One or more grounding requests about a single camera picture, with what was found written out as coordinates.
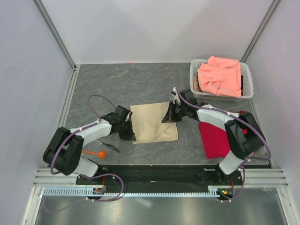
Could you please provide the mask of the beige cloth napkin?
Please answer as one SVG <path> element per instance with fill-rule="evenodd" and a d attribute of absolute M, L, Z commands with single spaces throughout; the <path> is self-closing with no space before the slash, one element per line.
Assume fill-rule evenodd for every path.
<path fill-rule="evenodd" d="M 132 127 L 136 140 L 133 144 L 157 143 L 178 140 L 176 123 L 162 123 L 169 103 L 132 105 Z"/>

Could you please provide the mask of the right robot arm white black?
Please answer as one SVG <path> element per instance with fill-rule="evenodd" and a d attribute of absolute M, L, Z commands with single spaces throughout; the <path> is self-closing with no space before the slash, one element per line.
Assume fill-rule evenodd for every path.
<path fill-rule="evenodd" d="M 218 164 L 219 170 L 214 176 L 217 183 L 223 185 L 229 182 L 232 173 L 247 158 L 261 147 L 267 146 L 265 137 L 251 113 L 231 113 L 205 102 L 198 103 L 190 89 L 177 91 L 173 88 L 172 95 L 174 99 L 169 102 L 162 123 L 180 122 L 187 116 L 225 131 L 230 150 Z"/>

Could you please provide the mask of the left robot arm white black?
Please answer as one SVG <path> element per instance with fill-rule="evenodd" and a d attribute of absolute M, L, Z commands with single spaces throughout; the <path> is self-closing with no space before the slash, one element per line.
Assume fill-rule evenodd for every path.
<path fill-rule="evenodd" d="M 118 134 L 124 141 L 135 141 L 132 114 L 130 110 L 119 105 L 114 112 L 101 116 L 84 127 L 58 128 L 43 154 L 43 161 L 50 166 L 50 173 L 62 173 L 65 176 L 80 174 L 86 176 L 92 184 L 99 184 L 103 173 L 98 170 L 97 163 L 82 158 L 83 147 L 112 134 Z"/>

